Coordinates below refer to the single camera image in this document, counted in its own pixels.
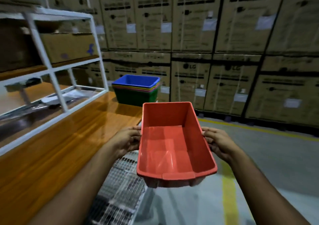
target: wire grid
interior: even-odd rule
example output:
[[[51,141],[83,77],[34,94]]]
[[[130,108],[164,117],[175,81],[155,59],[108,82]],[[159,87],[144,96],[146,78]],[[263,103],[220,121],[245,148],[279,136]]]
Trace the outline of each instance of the wire grid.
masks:
[[[143,178],[136,175],[137,152],[116,161],[88,213],[85,225],[129,225],[146,191]]]

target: red plastic bin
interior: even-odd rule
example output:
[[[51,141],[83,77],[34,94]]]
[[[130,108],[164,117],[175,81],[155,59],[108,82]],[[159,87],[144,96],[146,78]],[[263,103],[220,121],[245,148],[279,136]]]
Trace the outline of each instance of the red plastic bin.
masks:
[[[194,186],[216,172],[190,102],[143,104],[137,174],[148,187]]]

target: bin handle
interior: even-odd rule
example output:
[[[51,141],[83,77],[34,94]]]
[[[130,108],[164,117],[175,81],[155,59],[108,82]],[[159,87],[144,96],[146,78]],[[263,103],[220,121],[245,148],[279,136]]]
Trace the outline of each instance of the bin handle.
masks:
[[[162,179],[164,180],[189,180],[195,179],[194,172],[184,172],[184,173],[164,173],[162,174]]]

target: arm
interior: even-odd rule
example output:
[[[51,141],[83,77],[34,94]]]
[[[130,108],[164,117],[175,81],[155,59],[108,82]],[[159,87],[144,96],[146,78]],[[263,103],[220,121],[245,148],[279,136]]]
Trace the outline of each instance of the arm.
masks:
[[[212,151],[230,165],[257,225],[310,225],[225,131],[202,130]]]
[[[140,127],[119,131],[92,157],[82,170],[30,221],[37,224],[81,224],[114,162],[138,149]]]

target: stack of plastic bins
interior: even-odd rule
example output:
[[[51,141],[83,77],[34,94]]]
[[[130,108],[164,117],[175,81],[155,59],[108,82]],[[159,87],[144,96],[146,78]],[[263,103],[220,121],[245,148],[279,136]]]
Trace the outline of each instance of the stack of plastic bins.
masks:
[[[159,85],[159,77],[141,75],[124,75],[112,83],[117,101],[133,106],[156,102]]]
[[[147,186],[194,186],[216,172],[190,102],[143,105],[137,174]]]

